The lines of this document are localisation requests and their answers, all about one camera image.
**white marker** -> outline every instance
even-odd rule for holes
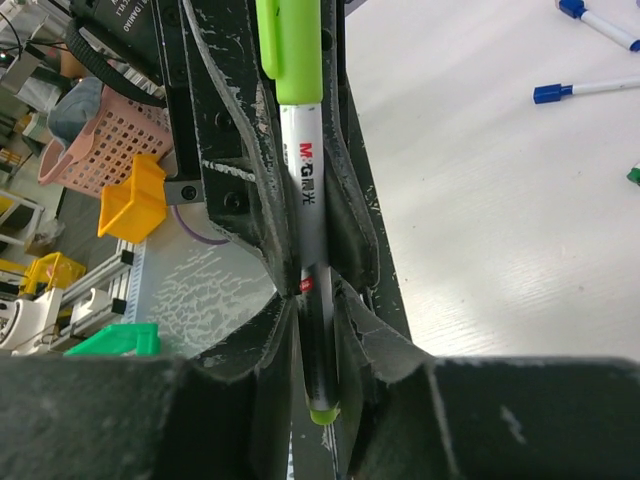
[[[586,23],[594,30],[616,42],[618,45],[631,50],[640,51],[640,40],[637,36],[616,27],[607,20],[599,17],[595,13],[587,10],[582,0],[556,0],[556,7],[561,12]]]
[[[640,88],[640,75],[635,77],[617,78],[615,80],[603,80],[592,83],[576,83],[573,85],[544,85],[533,90],[533,102],[551,103],[559,102],[569,95],[588,95],[590,93],[611,92],[614,90],[628,90]]]

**pen tip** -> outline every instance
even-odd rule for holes
[[[331,425],[336,418],[338,418],[340,409],[335,407],[327,411],[309,410],[309,413],[311,414],[311,421],[313,423],[320,426],[327,426]]]

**blue pen cap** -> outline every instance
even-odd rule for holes
[[[571,18],[580,18],[587,11],[582,0],[560,0],[557,4],[560,11]]]
[[[540,103],[559,102],[562,100],[562,97],[572,94],[573,85],[560,85],[556,83],[554,85],[536,87],[533,90],[533,103],[538,105]]]

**white plastic part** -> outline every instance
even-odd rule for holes
[[[587,95],[589,93],[610,92],[612,90],[627,90],[640,88],[640,76],[604,80],[601,82],[581,83],[573,85],[574,95]]]
[[[82,319],[102,310],[111,303],[111,296],[104,290],[92,288],[89,297],[73,307],[70,323],[73,325]]]
[[[12,355],[46,353],[49,344],[45,337],[53,333],[62,293],[62,289],[53,288],[35,301],[17,300],[17,315],[7,325],[0,349],[11,350]]]
[[[622,30],[619,27],[609,23],[607,20],[597,16],[591,11],[586,11],[581,17],[584,23],[589,25],[594,30],[597,30],[606,37],[616,42],[618,45],[629,50],[631,45],[638,41],[638,37],[631,35],[629,32]]]

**m&g logo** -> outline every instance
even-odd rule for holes
[[[316,203],[316,187],[313,179],[313,153],[311,143],[300,144],[300,158],[302,158],[302,167],[300,167],[300,175],[302,176],[302,204],[313,205]]]

